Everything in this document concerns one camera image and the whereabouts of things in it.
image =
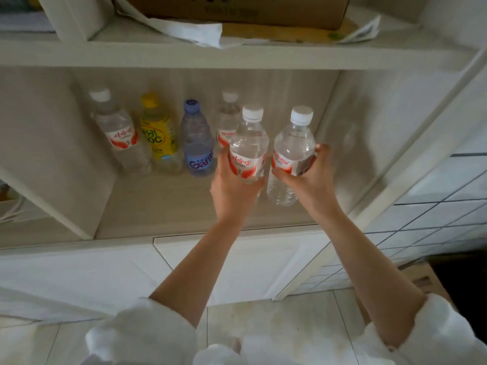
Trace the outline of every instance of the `red and white label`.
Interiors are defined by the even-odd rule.
[[[241,178],[248,179],[255,177],[264,166],[265,155],[263,154],[257,159],[249,159],[230,151],[230,168],[235,175]]]
[[[272,157],[272,168],[274,169],[275,167],[278,167],[291,175],[300,176],[306,173],[311,167],[313,157],[314,155],[311,155],[304,160],[289,160],[274,150],[274,155]]]
[[[120,151],[137,144],[139,137],[137,131],[131,127],[125,127],[113,132],[105,133],[112,144],[113,149]]]
[[[220,130],[220,129],[218,129],[216,131],[216,140],[221,147],[225,147],[230,143],[232,136],[234,134],[235,134],[234,130]]]

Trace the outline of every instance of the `plastic bottle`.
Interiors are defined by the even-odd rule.
[[[206,177],[215,171],[213,159],[215,140],[211,135],[206,118],[201,113],[200,103],[196,100],[184,102],[181,134],[186,159],[186,167],[195,177]]]
[[[113,153],[126,171],[148,174],[151,171],[150,149],[139,138],[127,111],[112,98],[108,88],[91,90],[93,116],[112,144]]]
[[[279,167],[289,174],[300,176],[308,171],[315,152],[315,139],[308,128],[313,110],[307,106],[295,106],[291,112],[291,124],[274,140],[272,167]],[[267,196],[277,205],[291,206],[297,200],[293,190],[278,180],[272,172],[267,184]]]
[[[257,104],[244,105],[242,120],[230,142],[230,167],[248,183],[264,176],[269,137],[262,128],[264,109]]]
[[[178,146],[176,124],[159,104],[157,95],[142,95],[144,110],[140,123],[142,132],[152,148],[152,156],[158,169],[169,174],[183,170],[183,157]]]
[[[240,106],[237,104],[239,94],[235,91],[222,92],[223,104],[218,112],[216,141],[222,148],[228,145],[240,124]]]

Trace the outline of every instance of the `white bottle cap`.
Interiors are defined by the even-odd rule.
[[[313,109],[308,106],[295,106],[291,111],[291,123],[296,125],[308,125],[313,118]]]
[[[112,98],[112,95],[108,88],[90,91],[90,96],[96,102],[106,102]]]
[[[259,104],[247,104],[242,109],[242,117],[246,122],[260,122],[264,116],[264,108]]]
[[[237,102],[239,99],[239,94],[236,91],[233,91],[231,89],[226,89],[222,92],[223,95],[223,101],[232,103],[232,102]]]

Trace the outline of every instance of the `blue bottle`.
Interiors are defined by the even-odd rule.
[[[181,135],[186,167],[194,177],[206,177],[216,167],[216,160],[213,159],[214,139],[198,101],[186,100],[184,111]]]

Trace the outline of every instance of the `bottle label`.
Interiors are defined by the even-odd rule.
[[[274,150],[274,155],[272,157],[272,168],[274,169],[275,167],[278,167],[291,175],[300,176],[306,173],[311,167],[312,159],[313,154],[304,160],[289,160]]]
[[[132,126],[105,133],[112,147],[116,151],[125,150],[137,144],[139,137]]]
[[[235,134],[234,130],[220,130],[216,131],[216,141],[220,147],[227,146],[232,140],[232,136]]]
[[[255,177],[264,166],[265,155],[266,154],[263,154],[257,159],[249,159],[230,151],[230,156],[232,157],[230,168],[235,175],[238,175],[241,178],[247,179]]]
[[[140,123],[142,133],[152,147],[152,154],[156,159],[166,159],[178,150],[176,129],[170,120],[149,122],[141,118]]]
[[[185,154],[186,163],[191,169],[201,170],[205,169],[211,165],[211,160],[213,159],[213,150],[210,153],[201,156],[190,156]]]

